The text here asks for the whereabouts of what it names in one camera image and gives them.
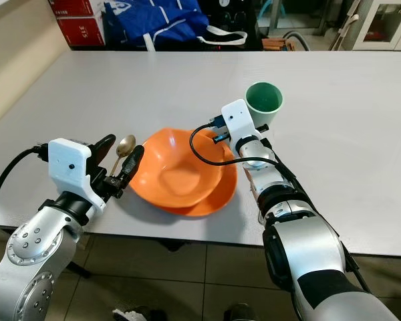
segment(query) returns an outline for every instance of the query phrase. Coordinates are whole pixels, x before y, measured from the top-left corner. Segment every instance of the green cup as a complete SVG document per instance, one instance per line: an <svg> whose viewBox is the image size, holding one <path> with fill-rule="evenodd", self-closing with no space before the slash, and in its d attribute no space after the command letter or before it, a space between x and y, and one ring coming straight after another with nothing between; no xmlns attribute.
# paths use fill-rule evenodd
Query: green cup
<svg viewBox="0 0 401 321"><path fill-rule="evenodd" d="M269 82L256 82L245 92L245 102L255 127L270 124L283 105L281 91Z"/></svg>

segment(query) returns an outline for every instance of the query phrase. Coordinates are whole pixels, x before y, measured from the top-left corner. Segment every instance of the orange bowl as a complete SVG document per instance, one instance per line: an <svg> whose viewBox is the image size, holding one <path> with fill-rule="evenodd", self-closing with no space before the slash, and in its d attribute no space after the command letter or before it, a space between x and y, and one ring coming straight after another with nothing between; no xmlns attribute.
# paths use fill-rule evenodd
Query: orange bowl
<svg viewBox="0 0 401 321"><path fill-rule="evenodd" d="M202 130L199 134L203 134L207 137L214 137L215 134L212 130ZM233 159L233 153L226 143L220 142L217 145L221 145L225 152L225 161L231 161ZM184 216L206 216L214 212L219 211L226 206L236 191L238 176L236 164L223 166L223 176L214 191L202 201L192 207L160 207L164 211L172 214L184 215Z"/></svg>
<svg viewBox="0 0 401 321"><path fill-rule="evenodd" d="M130 186L146 201L163 207L190 207L207 197L223 169L198 159L190 149L191 131L164 128L144 144L144 156ZM221 162L224 150L204 135L193 140L205 158Z"/></svg>

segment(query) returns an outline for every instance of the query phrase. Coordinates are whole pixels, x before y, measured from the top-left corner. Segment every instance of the cardboard box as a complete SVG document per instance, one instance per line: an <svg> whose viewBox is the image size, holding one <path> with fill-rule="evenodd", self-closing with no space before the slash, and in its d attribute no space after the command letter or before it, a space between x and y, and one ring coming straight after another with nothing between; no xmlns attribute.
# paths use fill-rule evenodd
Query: cardboard box
<svg viewBox="0 0 401 321"><path fill-rule="evenodd" d="M95 15L104 8L104 0L49 0L56 17Z"/></svg>
<svg viewBox="0 0 401 321"><path fill-rule="evenodd" d="M59 17L57 22L70 47L105 45L101 11L91 17Z"/></svg>

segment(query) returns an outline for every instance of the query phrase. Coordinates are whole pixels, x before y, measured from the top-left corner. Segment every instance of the table top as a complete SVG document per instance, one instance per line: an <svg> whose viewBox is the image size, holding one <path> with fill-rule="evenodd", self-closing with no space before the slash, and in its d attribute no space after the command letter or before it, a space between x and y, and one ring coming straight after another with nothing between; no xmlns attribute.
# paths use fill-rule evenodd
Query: table top
<svg viewBox="0 0 401 321"><path fill-rule="evenodd" d="M58 137L143 142L164 127L193 129L258 81L285 96L265 136L348 249L401 255L398 52L67 52L0 120L0 174L22 150ZM102 166L115 160L111 150ZM241 165L238 176L233 200L208 217L165 213L128 188L86 231L262 245ZM47 164L29 156L2 187L0 226L21 225L56 197Z"/></svg>

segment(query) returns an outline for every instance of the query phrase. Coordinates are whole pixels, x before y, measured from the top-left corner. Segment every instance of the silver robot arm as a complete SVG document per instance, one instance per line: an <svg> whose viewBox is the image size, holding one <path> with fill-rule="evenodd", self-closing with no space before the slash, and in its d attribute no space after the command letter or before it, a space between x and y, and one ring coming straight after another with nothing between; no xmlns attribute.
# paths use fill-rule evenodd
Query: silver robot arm
<svg viewBox="0 0 401 321"><path fill-rule="evenodd" d="M277 286L291 292L299 319L397 320L379 299L348 281L344 272L347 259L352 257L261 136L260 131L266 128L254 127L245 102L237 100L221 112L223 118L219 116L210 124L226 126L228 133L214 140L230 138L237 157L254 158L245 161L243 168L265 226L263 241L269 273Z"/></svg>
<svg viewBox="0 0 401 321"><path fill-rule="evenodd" d="M42 145L39 157L61 195L47 200L7 242L0 262L0 320L44 320L60 273L72 260L83 226L119 198L138 170L144 153L136 146L117 177L99 167L116 137L94 145L59 138Z"/></svg>

